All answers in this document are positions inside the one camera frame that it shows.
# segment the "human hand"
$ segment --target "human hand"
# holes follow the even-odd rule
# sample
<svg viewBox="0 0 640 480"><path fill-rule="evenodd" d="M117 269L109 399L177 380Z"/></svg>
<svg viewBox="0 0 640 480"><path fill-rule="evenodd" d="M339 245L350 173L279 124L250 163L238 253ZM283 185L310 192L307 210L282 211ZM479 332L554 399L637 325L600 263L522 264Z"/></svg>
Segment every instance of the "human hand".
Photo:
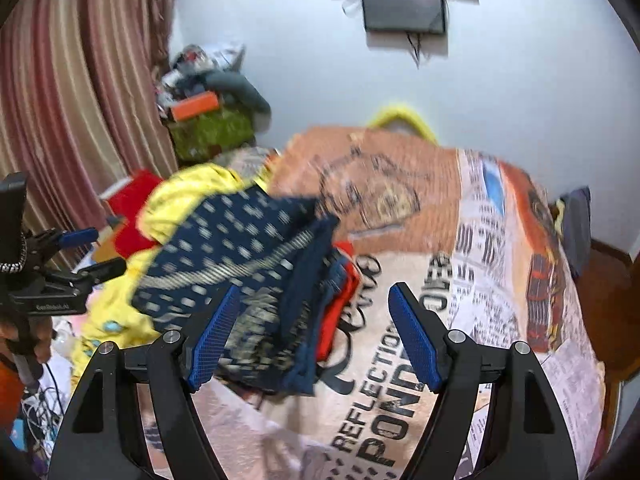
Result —
<svg viewBox="0 0 640 480"><path fill-rule="evenodd" d="M36 340L33 353L39 363L44 364L51 359L51 337L53 325L51 318L31 317L29 318L31 336ZM0 352L13 361L13 356L6 346L5 339L18 341L18 329L13 323L0 321Z"/></svg>

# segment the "baseboard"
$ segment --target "baseboard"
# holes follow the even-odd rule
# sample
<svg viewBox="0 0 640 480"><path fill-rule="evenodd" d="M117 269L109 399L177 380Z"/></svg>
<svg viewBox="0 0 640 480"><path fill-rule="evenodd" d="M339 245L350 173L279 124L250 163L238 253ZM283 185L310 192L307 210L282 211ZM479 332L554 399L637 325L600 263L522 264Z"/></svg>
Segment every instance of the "baseboard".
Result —
<svg viewBox="0 0 640 480"><path fill-rule="evenodd" d="M594 249L603 254L607 254L612 258L615 258L621 261L622 263L625 264L625 267L631 268L631 266L633 265L633 260L631 259L631 256L629 256L628 253L625 253L625 251L621 251L620 249L612 247L609 244L601 242L600 240L596 240L595 238L591 239L591 249Z"/></svg>

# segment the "metal screw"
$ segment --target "metal screw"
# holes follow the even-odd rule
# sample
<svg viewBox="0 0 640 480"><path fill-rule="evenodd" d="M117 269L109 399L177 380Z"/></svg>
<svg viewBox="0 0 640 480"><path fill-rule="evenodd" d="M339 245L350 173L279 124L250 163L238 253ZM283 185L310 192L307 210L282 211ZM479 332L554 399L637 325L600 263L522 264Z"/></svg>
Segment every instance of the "metal screw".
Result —
<svg viewBox="0 0 640 480"><path fill-rule="evenodd" d="M165 332L162 336L162 340L165 343L175 343L178 339L180 339L180 332L177 330L169 330L169 332Z"/></svg>
<svg viewBox="0 0 640 480"><path fill-rule="evenodd" d="M527 355L529 352L531 352L531 348L524 341L518 341L516 343L516 352L522 355Z"/></svg>
<svg viewBox="0 0 640 480"><path fill-rule="evenodd" d="M466 335L464 332L460 332L460 330L452 330L449 332L449 339L454 343L462 343L466 339Z"/></svg>
<svg viewBox="0 0 640 480"><path fill-rule="evenodd" d="M98 352L105 355L113 350L113 341L105 341L100 346L98 346Z"/></svg>

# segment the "red garment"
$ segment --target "red garment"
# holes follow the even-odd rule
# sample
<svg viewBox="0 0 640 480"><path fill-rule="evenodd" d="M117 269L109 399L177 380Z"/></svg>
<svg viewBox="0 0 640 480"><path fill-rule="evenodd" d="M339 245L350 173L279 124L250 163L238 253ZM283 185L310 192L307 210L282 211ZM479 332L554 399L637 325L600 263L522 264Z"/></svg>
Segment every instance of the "red garment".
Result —
<svg viewBox="0 0 640 480"><path fill-rule="evenodd" d="M133 176L133 180L119 192L107 200L116 215L127 218L127 225L116 235L113 246L123 258L145 249L155 247L157 243L143 237L136 228L136 216L145 205L146 199L162 182L162 178L148 170L141 170Z"/></svg>
<svg viewBox="0 0 640 480"><path fill-rule="evenodd" d="M349 256L353 256L353 245L349 242L336 242L334 247L343 250ZM316 348L316 361L326 361L331 353L334 344L335 330L338 327L340 316L344 306L349 303L353 297L353 293L360 284L360 275L355 266L349 262L344 269L347 271L347 279L344 282L342 290L336 294L334 300L327 306L322 318L320 327L320 337L318 338L318 347Z"/></svg>

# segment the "curtain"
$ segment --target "curtain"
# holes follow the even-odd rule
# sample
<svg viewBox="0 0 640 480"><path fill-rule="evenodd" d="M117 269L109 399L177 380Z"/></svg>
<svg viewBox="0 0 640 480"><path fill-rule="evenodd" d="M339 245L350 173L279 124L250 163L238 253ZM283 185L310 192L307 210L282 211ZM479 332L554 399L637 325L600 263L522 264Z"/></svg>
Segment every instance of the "curtain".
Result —
<svg viewBox="0 0 640 480"><path fill-rule="evenodd" d="M103 227L98 194L177 169L154 80L174 0L20 0L0 29L0 177L30 175L34 232Z"/></svg>

